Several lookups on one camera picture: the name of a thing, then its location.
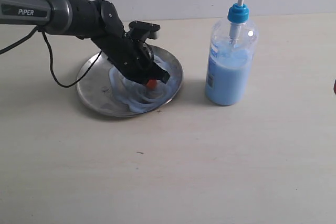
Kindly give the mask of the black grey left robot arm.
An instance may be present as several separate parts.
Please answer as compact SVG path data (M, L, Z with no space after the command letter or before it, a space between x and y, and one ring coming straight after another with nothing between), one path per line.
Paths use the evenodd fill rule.
M125 31L109 1L1 0L1 24L34 25L42 33L90 39L124 77L138 84L170 78L146 43L157 39L160 25L134 20Z

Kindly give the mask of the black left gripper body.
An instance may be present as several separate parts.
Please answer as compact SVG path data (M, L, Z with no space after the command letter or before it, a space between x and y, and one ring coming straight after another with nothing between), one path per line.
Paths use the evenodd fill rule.
M131 38L126 31L121 35L92 37L91 40L128 80L143 84L145 73L158 66L154 63L152 47L145 41Z

